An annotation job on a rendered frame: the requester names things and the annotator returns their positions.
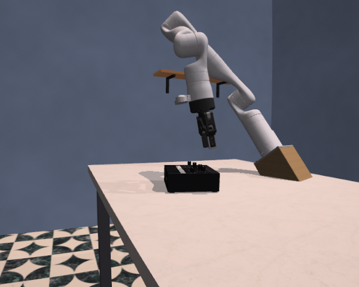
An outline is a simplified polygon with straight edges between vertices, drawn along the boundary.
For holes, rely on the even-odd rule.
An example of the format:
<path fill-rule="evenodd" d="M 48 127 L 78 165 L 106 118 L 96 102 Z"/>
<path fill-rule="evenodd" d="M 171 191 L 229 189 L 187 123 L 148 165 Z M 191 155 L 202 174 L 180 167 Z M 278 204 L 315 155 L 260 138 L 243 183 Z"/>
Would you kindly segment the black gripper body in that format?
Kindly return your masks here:
<path fill-rule="evenodd" d="M 189 105 L 190 105 L 190 112 L 198 113 L 199 118 L 202 118 L 203 124 L 204 126 L 206 126 L 203 113 L 215 109 L 214 98 L 210 97 L 210 98 L 194 100 L 189 102 Z"/>

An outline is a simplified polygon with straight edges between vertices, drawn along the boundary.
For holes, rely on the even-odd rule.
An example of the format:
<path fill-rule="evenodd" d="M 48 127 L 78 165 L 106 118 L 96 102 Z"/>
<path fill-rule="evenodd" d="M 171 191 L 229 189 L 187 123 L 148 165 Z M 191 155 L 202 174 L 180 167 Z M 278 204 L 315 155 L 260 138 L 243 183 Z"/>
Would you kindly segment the black lighting desk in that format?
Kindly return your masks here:
<path fill-rule="evenodd" d="M 187 165 L 164 165 L 164 182 L 169 193 L 220 191 L 220 173 L 190 161 Z"/>

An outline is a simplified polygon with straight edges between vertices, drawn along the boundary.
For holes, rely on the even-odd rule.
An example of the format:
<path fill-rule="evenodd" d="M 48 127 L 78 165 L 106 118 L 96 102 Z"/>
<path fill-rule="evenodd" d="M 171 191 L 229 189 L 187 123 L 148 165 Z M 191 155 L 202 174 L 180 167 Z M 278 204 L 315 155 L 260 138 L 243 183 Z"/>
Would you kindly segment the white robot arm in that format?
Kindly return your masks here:
<path fill-rule="evenodd" d="M 254 95 L 208 45 L 208 39 L 204 33 L 197 32 L 179 11 L 173 12 L 160 29 L 162 34 L 173 42 L 174 52 L 179 58 L 196 57 L 196 62 L 184 68 L 187 95 L 177 96 L 175 105 L 213 97 L 209 77 L 227 82 L 238 89 L 227 98 L 227 101 L 245 127 L 261 157 L 277 146 L 282 146 L 258 109 L 244 112 L 244 109 L 255 102 Z"/>

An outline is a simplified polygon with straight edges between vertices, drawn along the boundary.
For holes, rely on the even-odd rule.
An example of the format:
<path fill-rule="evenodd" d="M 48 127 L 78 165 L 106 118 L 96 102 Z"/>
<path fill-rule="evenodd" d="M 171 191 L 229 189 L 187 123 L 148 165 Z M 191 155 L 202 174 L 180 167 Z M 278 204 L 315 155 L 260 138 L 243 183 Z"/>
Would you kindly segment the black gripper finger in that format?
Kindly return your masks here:
<path fill-rule="evenodd" d="M 198 125 L 198 129 L 199 129 L 199 134 L 202 137 L 202 143 L 203 143 L 203 147 L 207 148 L 208 146 L 208 140 L 207 140 L 207 136 L 205 131 L 202 130 L 201 125 L 199 123 L 199 116 L 196 116 L 197 119 L 197 125 Z"/>
<path fill-rule="evenodd" d="M 217 132 L 217 129 L 215 126 L 213 112 L 205 112 L 203 113 L 203 116 L 206 126 L 204 126 L 202 118 L 199 118 L 199 123 L 201 124 L 203 131 L 206 133 L 209 149 L 216 149 L 217 144 L 215 140 L 215 133 Z"/>

